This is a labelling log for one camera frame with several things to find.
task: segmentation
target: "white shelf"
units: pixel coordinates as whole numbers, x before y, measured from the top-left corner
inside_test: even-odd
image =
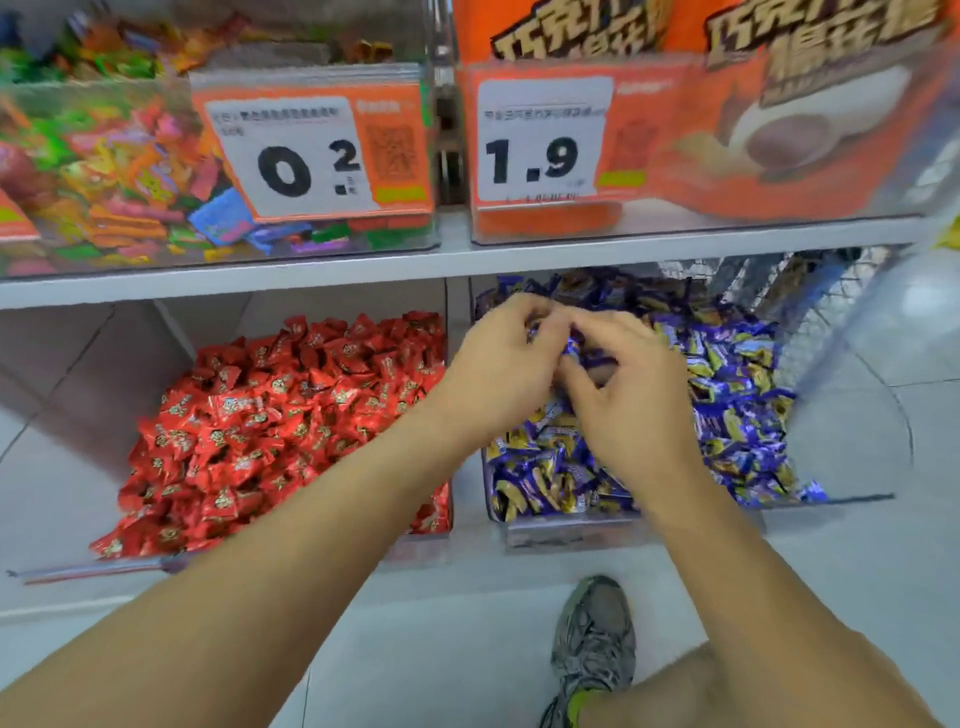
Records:
[[[896,245],[929,239],[932,230],[928,219],[901,217],[482,247],[470,242],[469,219],[465,211],[442,213],[440,223],[443,244],[420,253],[267,260],[196,268],[5,280],[0,282],[0,309]]]

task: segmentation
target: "right hand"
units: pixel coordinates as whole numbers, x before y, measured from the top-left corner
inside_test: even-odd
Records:
[[[643,506],[654,489],[703,468],[686,360],[632,313],[566,311],[618,366],[598,388],[574,357],[563,356],[560,380],[590,450]]]

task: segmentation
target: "tiled floor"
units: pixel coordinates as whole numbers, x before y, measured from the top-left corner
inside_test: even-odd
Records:
[[[960,724],[958,280],[960,254],[946,251],[887,274],[792,423],[803,473],[838,496],[897,498],[767,517],[774,547],[947,725]],[[476,507],[458,514],[452,564],[378,572],[275,725],[534,725],[554,689],[554,620],[597,571],[632,600],[638,678],[704,638],[662,546],[504,556],[482,521]],[[0,683],[99,616],[0,627]]]

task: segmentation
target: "sneaker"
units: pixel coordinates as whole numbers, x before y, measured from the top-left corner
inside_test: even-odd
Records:
[[[634,682],[634,620],[613,579],[591,576],[577,585],[560,615],[550,665],[560,693],[543,712],[540,728],[569,728],[566,706],[577,691],[612,692]]]

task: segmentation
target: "wrapped candy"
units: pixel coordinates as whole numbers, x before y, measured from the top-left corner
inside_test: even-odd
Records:
[[[817,483],[802,484],[787,460],[785,425],[796,395],[773,384],[775,325],[701,295],[691,279],[639,280],[614,269],[571,271],[546,284],[503,277],[477,297],[477,318],[517,291],[591,310],[631,311],[683,352],[704,462],[737,502],[761,507],[828,499]],[[537,328],[534,322],[531,335]],[[565,353],[578,356],[595,380],[615,365],[605,352],[589,349],[578,331]],[[496,521],[634,509],[630,494],[593,458],[563,393],[497,438],[484,456]]]
[[[386,429],[444,372],[440,315],[375,324],[361,315],[206,347],[139,424],[124,516],[90,548],[104,558],[216,545]],[[449,484],[409,533],[451,528]]]

